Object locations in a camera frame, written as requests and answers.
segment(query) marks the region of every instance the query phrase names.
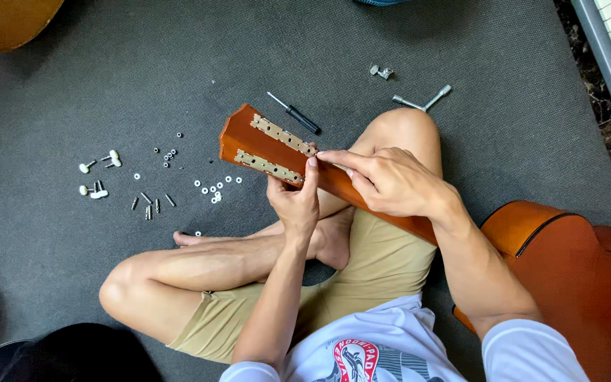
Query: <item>tuner strip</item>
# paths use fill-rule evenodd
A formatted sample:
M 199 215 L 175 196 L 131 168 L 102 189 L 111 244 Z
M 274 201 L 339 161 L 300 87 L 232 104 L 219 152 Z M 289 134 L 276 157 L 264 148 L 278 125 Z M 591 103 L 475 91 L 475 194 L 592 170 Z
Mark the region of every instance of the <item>tuner strip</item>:
M 303 183 L 303 176 L 301 174 L 282 167 L 279 164 L 270 163 L 267 160 L 261 158 L 260 156 L 247 154 L 241 149 L 237 149 L 237 156 L 235 157 L 235 162 L 240 162 L 242 164 L 245 164 L 246 166 L 251 167 L 252 169 L 259 170 L 276 178 L 284 179 L 292 183 Z
M 304 143 L 299 137 L 283 130 L 280 126 L 277 126 L 266 118 L 261 118 L 258 114 L 254 114 L 254 120 L 251 122 L 251 126 L 258 128 L 260 131 L 281 141 L 294 150 L 304 153 L 306 156 L 317 154 L 317 149 L 315 147 Z

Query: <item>screwdriver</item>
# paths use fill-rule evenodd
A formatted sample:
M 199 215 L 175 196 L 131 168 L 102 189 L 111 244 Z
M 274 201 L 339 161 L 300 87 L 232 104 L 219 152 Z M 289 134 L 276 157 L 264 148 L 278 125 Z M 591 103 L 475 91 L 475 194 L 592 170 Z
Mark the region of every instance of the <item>screwdriver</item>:
M 271 96 L 276 101 L 278 101 L 280 105 L 284 106 L 284 108 L 286 109 L 286 113 L 294 117 L 297 121 L 299 121 L 301 125 L 305 126 L 305 128 L 310 130 L 311 133 L 316 134 L 316 135 L 320 134 L 320 128 L 316 124 L 314 124 L 311 120 L 309 120 L 306 116 L 301 114 L 300 111 L 296 110 L 296 108 L 294 108 L 292 105 L 287 105 L 286 103 L 282 102 L 277 97 L 272 95 L 271 92 L 267 92 L 267 95 Z

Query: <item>sleeve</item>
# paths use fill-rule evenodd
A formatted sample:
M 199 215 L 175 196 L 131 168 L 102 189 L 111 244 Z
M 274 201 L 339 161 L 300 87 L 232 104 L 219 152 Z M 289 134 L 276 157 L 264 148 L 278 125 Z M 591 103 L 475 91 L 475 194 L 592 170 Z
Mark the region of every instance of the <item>sleeve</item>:
M 588 381 L 565 337 L 528 319 L 495 325 L 482 342 L 488 381 Z
M 225 370 L 219 382 L 280 382 L 272 366 L 261 362 L 238 362 Z

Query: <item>hand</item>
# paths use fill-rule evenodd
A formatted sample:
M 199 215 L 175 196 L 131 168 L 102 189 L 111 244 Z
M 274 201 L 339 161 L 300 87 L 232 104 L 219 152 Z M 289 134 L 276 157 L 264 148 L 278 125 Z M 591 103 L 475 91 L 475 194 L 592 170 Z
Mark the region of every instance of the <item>hand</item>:
M 318 152 L 322 161 L 347 167 L 352 185 L 371 211 L 426 216 L 440 221 L 462 205 L 456 189 L 430 172 L 411 152 L 384 148 L 372 156 L 346 150 Z
M 317 158 L 309 158 L 305 164 L 305 181 L 298 191 L 287 191 L 286 184 L 271 175 L 267 177 L 267 199 L 284 224 L 288 239 L 308 239 L 320 218 L 320 202 L 317 198 L 319 172 Z

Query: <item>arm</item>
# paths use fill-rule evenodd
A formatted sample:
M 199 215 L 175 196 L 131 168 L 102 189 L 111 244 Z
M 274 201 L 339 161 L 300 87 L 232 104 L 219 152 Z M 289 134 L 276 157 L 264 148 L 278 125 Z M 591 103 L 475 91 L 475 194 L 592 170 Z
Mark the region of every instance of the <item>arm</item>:
M 452 298 L 480 339 L 509 319 L 541 321 L 530 293 L 475 226 L 456 189 L 411 152 L 394 147 L 372 157 L 339 151 L 320 152 L 318 158 L 347 167 L 353 186 L 373 211 L 430 219 Z
M 300 191 L 289 192 L 283 182 L 268 176 L 267 196 L 284 223 L 286 244 L 240 332 L 232 354 L 233 364 L 256 361 L 279 370 L 289 350 L 306 252 L 319 218 L 315 158 L 310 158 L 305 166 L 305 181 Z

